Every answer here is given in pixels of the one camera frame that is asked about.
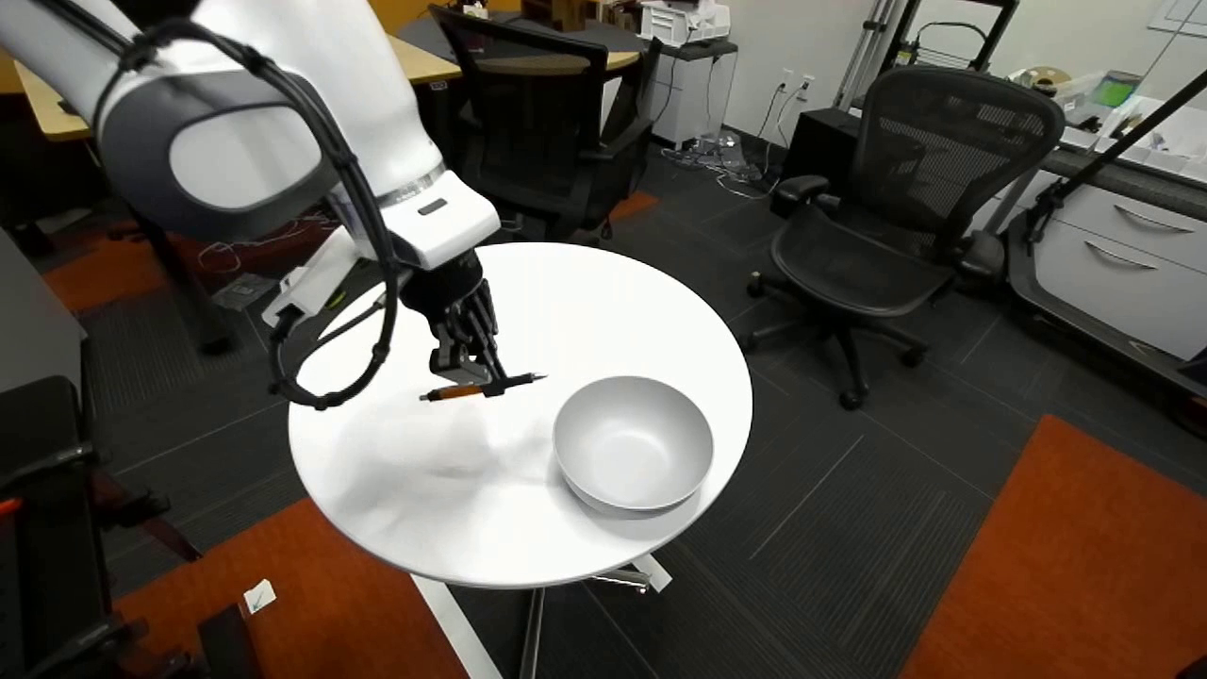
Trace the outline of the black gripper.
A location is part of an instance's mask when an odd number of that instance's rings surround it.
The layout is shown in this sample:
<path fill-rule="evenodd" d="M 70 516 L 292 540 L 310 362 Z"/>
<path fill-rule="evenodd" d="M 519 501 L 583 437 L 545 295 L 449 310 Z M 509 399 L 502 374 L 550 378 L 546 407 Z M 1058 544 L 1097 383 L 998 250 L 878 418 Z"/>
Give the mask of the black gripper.
<path fill-rule="evenodd" d="M 506 369 L 495 345 L 495 301 L 476 251 L 452 255 L 405 281 L 405 305 L 423 313 L 439 345 L 429 374 L 462 382 L 462 358 L 476 358 L 483 393 L 506 393 Z"/>

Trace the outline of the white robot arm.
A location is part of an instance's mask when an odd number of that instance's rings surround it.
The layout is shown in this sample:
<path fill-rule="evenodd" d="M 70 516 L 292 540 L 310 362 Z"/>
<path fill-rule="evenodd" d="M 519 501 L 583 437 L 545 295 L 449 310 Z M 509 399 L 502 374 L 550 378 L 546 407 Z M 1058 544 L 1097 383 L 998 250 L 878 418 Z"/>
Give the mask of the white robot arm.
<path fill-rule="evenodd" d="M 118 0 L 0 0 L 0 43 L 91 126 L 109 187 L 194 242 L 242 242 L 331 204 L 341 228 L 266 323 L 292 334 L 355 262 L 429 321 L 429 369 L 499 393 L 476 245 L 495 204 L 428 135 L 368 0 L 197 0 L 153 27 Z"/>

